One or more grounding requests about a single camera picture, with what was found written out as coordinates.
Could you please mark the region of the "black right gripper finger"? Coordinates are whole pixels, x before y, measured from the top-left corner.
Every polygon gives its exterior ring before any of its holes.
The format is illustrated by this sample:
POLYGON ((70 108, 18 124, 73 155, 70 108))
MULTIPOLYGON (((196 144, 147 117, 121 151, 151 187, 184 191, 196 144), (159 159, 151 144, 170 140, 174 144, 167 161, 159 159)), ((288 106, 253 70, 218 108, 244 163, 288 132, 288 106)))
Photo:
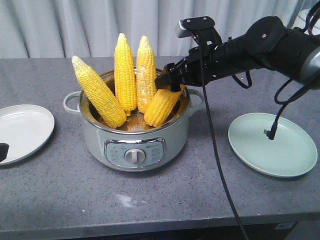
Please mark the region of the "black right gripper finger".
POLYGON ((180 92, 181 91, 181 86, 178 83, 173 83, 170 85, 170 91, 171 92, 180 92))
POLYGON ((171 79, 168 73, 162 73, 154 80, 154 84, 158 90, 166 89, 170 90, 171 87, 171 79))

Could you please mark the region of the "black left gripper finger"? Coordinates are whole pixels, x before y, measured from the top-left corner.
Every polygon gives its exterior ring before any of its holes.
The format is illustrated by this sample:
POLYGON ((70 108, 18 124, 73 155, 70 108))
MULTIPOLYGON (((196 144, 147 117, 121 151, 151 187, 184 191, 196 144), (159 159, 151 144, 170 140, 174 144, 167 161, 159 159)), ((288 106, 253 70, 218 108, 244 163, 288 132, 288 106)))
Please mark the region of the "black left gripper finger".
POLYGON ((4 161, 7 158, 10 145, 7 143, 0 143, 0 161, 4 161))

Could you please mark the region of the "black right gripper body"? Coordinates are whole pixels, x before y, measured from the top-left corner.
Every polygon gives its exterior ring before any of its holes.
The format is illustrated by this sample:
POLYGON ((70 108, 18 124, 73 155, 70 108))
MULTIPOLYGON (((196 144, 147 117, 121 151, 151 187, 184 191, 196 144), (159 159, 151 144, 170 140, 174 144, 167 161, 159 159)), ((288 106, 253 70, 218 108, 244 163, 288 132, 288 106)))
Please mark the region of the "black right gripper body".
POLYGON ((205 43, 189 50, 178 63, 169 63, 163 74, 169 74, 171 84, 201 87, 211 81, 240 72, 238 57, 240 40, 229 39, 222 44, 205 43))

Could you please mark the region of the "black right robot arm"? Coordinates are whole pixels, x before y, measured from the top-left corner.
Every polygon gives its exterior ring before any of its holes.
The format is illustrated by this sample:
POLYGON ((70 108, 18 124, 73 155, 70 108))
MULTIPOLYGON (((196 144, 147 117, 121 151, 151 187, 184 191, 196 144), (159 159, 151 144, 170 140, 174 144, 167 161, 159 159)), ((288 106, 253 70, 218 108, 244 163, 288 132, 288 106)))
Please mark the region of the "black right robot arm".
POLYGON ((178 63, 167 64, 155 79, 158 89, 180 91, 180 84, 200 87, 211 81, 266 68, 320 88, 320 40, 298 29, 285 28, 277 16, 256 21, 244 35, 222 42, 209 16, 186 18, 176 26, 179 38, 198 44, 178 63))

